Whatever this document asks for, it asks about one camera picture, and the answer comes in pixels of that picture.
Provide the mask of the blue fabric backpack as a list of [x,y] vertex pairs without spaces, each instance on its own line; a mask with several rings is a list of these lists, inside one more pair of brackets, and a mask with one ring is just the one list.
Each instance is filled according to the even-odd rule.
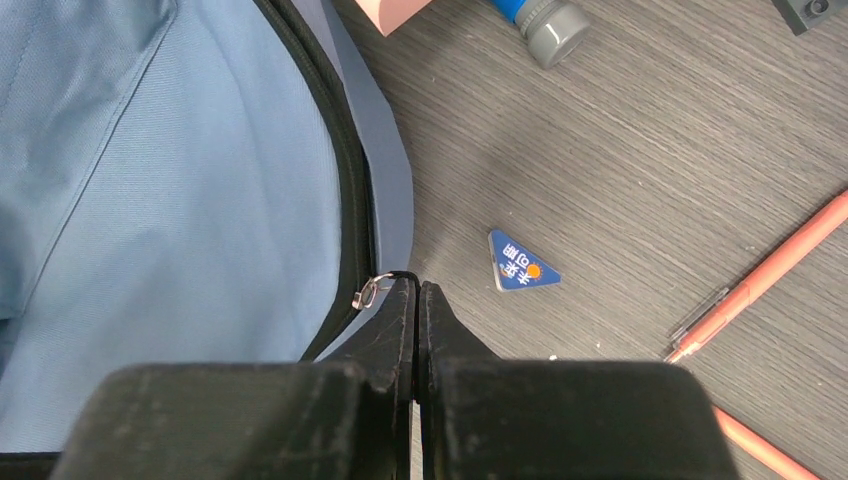
[[413,216],[331,2],[3,2],[2,477],[47,478],[122,368],[327,355]]

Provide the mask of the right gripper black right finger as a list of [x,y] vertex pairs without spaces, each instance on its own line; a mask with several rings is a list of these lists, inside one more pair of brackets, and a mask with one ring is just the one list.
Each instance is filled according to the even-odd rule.
[[705,389],[657,361],[505,359],[418,298],[427,479],[735,479]]

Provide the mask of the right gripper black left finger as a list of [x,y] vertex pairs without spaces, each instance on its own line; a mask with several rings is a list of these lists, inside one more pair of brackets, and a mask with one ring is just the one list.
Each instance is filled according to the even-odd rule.
[[55,479],[406,479],[418,281],[317,363],[145,365],[98,387]]

